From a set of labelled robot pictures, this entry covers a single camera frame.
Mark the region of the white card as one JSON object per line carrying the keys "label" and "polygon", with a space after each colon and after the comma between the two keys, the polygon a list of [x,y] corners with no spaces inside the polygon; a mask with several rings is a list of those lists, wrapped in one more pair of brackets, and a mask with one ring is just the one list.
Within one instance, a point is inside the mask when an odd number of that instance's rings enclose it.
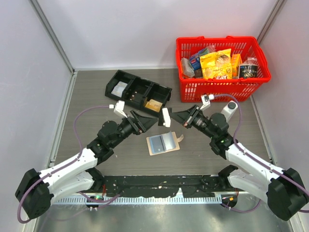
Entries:
{"label": "white card", "polygon": [[159,112],[158,126],[164,126],[166,128],[170,128],[171,126],[171,117],[166,107],[162,108]]}

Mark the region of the beige leather card holder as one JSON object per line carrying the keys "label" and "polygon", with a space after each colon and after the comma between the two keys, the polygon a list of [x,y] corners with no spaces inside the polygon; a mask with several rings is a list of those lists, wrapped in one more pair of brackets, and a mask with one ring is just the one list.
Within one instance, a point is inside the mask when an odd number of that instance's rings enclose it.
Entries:
{"label": "beige leather card holder", "polygon": [[180,150],[179,143],[183,140],[183,134],[177,137],[176,133],[168,132],[146,138],[150,156]]}

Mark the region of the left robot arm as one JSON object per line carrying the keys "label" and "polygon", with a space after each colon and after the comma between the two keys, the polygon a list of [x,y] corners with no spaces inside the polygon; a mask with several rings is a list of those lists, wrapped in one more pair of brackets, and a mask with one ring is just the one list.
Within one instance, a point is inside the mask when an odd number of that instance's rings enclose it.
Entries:
{"label": "left robot arm", "polygon": [[22,224],[42,214],[57,200],[76,192],[91,190],[99,192],[103,176],[96,166],[114,154],[114,148],[128,136],[147,132],[158,120],[141,116],[132,110],[130,115],[115,109],[121,123],[112,120],[103,123],[97,137],[78,154],[51,168],[25,172],[15,192],[19,201],[17,220]]}

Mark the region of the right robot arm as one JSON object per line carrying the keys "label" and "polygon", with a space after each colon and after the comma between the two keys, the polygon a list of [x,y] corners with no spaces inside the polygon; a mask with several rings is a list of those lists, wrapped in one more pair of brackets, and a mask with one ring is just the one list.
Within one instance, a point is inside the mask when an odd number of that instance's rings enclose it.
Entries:
{"label": "right robot arm", "polygon": [[263,160],[228,133],[228,120],[237,109],[238,105],[230,101],[220,113],[205,117],[200,107],[194,105],[185,111],[170,113],[170,117],[185,128],[194,127],[208,136],[216,155],[237,164],[219,173],[220,189],[244,190],[267,203],[278,218],[288,221],[308,204],[309,192],[296,170],[284,170]]}

